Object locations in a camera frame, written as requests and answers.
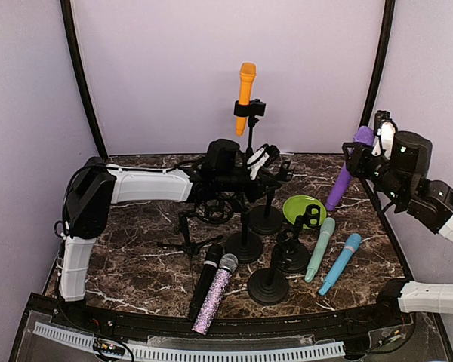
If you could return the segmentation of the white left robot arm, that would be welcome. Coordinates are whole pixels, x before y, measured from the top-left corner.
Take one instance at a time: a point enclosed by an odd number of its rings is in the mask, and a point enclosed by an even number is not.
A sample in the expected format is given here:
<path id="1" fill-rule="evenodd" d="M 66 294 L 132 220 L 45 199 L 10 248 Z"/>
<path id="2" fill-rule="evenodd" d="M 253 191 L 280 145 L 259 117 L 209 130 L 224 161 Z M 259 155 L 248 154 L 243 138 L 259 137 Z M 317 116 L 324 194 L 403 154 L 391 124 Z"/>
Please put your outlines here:
<path id="1" fill-rule="evenodd" d="M 193 207 L 180 214 L 183 243 L 177 249 L 189 255 L 199 245 L 188 235 L 188 220 L 197 218 L 211 225 L 228 222 L 245 213 L 246 202 L 279 189 L 292 178 L 289 162 L 277 174 L 268 167 L 279 157 L 274 145 L 264 144 L 244 154 L 238 143 L 218 139 L 205 155 L 182 161 L 171 168 L 124 167 L 89 158 L 71 177 L 63 199 L 58 262 L 61 269 L 58 293 L 66 301 L 63 318 L 76 329 L 91 323 L 91 311 L 79 301 L 85 298 L 85 279 L 95 241 L 104 232 L 113 204 L 132 201 L 174 201 Z"/>

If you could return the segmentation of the glitter purple silver-head microphone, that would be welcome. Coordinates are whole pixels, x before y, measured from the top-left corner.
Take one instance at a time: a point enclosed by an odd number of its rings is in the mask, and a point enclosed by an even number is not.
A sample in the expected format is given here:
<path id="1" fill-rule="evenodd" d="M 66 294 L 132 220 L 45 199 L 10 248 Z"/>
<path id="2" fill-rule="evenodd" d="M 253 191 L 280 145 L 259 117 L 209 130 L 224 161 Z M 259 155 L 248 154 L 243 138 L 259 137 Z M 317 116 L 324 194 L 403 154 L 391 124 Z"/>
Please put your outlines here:
<path id="1" fill-rule="evenodd" d="M 238 268 L 238 265 L 238 258 L 232 253 L 227 253 L 221 258 L 214 279 L 191 329 L 193 332 L 203 336 L 207 334 L 220 307 L 232 274 Z"/>

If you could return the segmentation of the orange microphone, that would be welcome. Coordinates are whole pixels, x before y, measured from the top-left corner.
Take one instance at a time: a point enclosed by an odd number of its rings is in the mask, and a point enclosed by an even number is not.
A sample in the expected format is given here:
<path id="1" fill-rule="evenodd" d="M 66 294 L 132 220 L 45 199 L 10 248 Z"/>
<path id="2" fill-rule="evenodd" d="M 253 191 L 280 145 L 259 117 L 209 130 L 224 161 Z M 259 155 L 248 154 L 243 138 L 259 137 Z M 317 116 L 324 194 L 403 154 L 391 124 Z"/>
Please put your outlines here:
<path id="1" fill-rule="evenodd" d="M 257 68 L 254 63 L 245 62 L 240 69 L 239 105 L 247 106 L 250 102 L 253 83 L 256 78 Z M 247 123 L 246 117 L 236 117 L 236 135 L 242 136 Z"/>

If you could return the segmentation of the black round-base stand front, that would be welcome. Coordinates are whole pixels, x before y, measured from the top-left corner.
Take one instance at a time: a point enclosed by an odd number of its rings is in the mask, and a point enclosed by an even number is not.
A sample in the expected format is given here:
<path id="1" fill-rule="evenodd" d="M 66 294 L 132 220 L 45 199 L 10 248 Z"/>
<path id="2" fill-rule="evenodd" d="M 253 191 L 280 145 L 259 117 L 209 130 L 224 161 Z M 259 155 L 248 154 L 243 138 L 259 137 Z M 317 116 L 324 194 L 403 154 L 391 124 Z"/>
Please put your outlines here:
<path id="1" fill-rule="evenodd" d="M 240 264 L 250 264 L 259 260 L 263 253 L 263 240 L 249 231 L 250 210 L 245 207 L 240 213 L 241 230 L 230 235 L 225 243 L 226 253 L 236 256 Z"/>

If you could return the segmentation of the black handheld microphone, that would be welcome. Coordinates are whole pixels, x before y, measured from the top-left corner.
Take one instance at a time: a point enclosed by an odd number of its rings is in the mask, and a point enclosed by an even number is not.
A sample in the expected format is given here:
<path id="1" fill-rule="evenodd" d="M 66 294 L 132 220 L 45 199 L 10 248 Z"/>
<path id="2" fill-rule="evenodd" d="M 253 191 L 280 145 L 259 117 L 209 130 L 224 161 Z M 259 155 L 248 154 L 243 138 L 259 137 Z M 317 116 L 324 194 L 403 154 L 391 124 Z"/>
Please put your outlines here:
<path id="1" fill-rule="evenodd" d="M 190 301 L 187 319 L 194 321 L 199 313 L 200 308 L 205 300 L 211 283 L 218 269 L 220 260 L 223 256 L 223 247 L 220 244 L 213 244 L 208 251 L 203 262 L 203 267 L 199 280 L 193 291 L 193 297 Z"/>

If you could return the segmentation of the black round-base stand blue mic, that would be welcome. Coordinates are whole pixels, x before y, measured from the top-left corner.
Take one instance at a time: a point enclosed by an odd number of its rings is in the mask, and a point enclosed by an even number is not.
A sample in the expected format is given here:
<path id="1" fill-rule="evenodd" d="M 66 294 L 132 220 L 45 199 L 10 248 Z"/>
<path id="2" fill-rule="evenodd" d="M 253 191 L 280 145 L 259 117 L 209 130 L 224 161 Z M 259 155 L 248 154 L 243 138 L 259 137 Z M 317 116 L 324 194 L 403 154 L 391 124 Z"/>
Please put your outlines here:
<path id="1" fill-rule="evenodd" d="M 316 204 L 309 204 L 305 207 L 304 213 L 295 217 L 294 225 L 290 229 L 284 229 L 277 235 L 277 244 L 282 251 L 282 264 L 279 269 L 282 272 L 293 274 L 307 270 L 311 253 L 307 247 L 300 242 L 300 232 L 303 227 L 320 227 L 321 207 Z"/>

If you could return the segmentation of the black tripod microphone stand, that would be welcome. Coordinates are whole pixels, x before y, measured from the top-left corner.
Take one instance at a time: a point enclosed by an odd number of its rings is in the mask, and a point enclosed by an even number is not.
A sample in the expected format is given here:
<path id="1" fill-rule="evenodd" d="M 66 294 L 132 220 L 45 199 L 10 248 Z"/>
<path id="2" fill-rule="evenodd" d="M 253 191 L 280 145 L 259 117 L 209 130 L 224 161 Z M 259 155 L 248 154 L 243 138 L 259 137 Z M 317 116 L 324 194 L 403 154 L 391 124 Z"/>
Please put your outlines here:
<path id="1" fill-rule="evenodd" d="M 178 214 L 178 223 L 174 233 L 182 237 L 179 243 L 158 241 L 157 247 L 176 250 L 184 253 L 188 259 L 192 287 L 194 287 L 193 258 L 200 254 L 207 244 L 223 240 L 223 234 L 210 235 L 207 227 L 215 228 L 230 221 L 233 217 L 233 207 L 222 198 L 195 203 L 192 207 Z"/>

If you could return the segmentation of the black round-base stand orange mic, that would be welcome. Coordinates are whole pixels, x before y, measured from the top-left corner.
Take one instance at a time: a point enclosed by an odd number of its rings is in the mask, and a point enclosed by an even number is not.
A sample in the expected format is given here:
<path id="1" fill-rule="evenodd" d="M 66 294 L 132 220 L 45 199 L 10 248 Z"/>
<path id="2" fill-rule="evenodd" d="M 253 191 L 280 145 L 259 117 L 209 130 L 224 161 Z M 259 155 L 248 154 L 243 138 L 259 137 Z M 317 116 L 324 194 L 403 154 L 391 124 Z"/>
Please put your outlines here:
<path id="1" fill-rule="evenodd" d="M 245 128 L 248 127 L 248 147 L 246 155 L 248 157 L 254 154 L 252 147 L 253 131 L 255 125 L 259 122 L 259 117 L 263 117 L 266 109 L 266 103 L 260 99 L 250 100 L 248 105 L 242 105 L 235 101 L 233 114 L 236 116 L 236 135 L 242 136 Z"/>

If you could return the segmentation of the mint green microphone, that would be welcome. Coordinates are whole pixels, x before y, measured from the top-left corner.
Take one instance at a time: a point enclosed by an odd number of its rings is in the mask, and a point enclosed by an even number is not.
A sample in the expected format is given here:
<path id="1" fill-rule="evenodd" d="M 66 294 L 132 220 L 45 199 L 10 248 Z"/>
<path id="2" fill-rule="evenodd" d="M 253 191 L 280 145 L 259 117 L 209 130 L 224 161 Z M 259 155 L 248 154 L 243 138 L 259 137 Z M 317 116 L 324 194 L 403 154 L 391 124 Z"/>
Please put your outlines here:
<path id="1" fill-rule="evenodd" d="M 335 220 L 331 217 L 327 217 L 321 225 L 319 237 L 307 266 L 307 271 L 304 278 L 307 283 L 313 281 L 317 271 L 319 270 L 325 254 L 325 250 L 328 246 L 331 236 L 334 234 L 335 225 Z"/>

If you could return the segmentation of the black round-base stand purple mic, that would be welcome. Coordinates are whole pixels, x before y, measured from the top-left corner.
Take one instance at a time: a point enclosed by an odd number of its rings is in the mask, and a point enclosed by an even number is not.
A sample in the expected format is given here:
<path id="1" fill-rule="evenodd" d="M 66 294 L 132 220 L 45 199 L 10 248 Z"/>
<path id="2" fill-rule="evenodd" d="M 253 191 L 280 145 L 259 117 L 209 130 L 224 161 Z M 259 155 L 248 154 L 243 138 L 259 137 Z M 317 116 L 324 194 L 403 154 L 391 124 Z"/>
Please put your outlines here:
<path id="1" fill-rule="evenodd" d="M 293 172 L 291 161 L 283 161 L 277 176 L 281 181 L 288 182 Z M 260 235 L 273 235 L 282 228 L 283 215 L 273 206 L 275 192 L 268 192 L 266 203 L 254 207 L 249 213 L 250 228 Z"/>

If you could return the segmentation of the blue microphone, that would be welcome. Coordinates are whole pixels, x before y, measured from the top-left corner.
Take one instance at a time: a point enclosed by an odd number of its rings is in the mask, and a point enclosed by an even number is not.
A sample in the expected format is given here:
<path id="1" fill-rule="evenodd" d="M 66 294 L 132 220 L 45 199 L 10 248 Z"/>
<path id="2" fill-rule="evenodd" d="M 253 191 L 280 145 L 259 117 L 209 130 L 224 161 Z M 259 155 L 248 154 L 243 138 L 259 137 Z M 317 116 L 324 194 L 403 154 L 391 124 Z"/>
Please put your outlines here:
<path id="1" fill-rule="evenodd" d="M 334 262 L 333 266 L 329 270 L 328 274 L 325 277 L 325 280 L 320 287 L 318 294 L 324 296 L 337 282 L 338 278 L 341 276 L 348 262 L 352 258 L 353 254 L 359 249 L 360 244 L 362 243 L 362 237 L 360 234 L 354 233 L 348 237 L 344 243 L 344 247 Z"/>

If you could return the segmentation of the black round-base stand mint mic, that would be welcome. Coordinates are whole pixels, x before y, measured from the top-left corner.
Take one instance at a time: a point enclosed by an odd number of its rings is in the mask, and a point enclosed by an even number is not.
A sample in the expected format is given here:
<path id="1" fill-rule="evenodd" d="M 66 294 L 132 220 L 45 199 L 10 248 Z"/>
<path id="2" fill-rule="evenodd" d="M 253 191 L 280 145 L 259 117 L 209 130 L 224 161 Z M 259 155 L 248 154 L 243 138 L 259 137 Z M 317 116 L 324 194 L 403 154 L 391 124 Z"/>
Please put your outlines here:
<path id="1" fill-rule="evenodd" d="M 279 266 L 284 265 L 287 259 L 281 247 L 275 246 L 272 250 L 269 268 L 255 271 L 248 279 L 248 295 L 260 305 L 277 305 L 282 302 L 289 291 L 289 283 Z"/>

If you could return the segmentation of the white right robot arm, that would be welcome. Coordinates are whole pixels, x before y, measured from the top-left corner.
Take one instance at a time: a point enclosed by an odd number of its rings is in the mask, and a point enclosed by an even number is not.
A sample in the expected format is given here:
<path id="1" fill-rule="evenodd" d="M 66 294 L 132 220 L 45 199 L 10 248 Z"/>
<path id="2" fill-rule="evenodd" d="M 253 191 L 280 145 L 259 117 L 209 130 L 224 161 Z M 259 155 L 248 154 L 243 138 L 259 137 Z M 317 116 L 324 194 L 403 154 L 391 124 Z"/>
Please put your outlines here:
<path id="1" fill-rule="evenodd" d="M 394 204 L 396 213 L 406 212 L 453 243 L 453 188 L 427 178 L 432 148 L 429 140 L 410 131 L 395 132 L 391 149 L 383 149 L 379 155 L 366 144 L 342 145 L 351 176 L 371 181 Z M 377 327 L 388 326 L 399 311 L 453 314 L 453 284 L 391 279 L 377 300 L 379 304 L 370 311 L 370 320 Z"/>

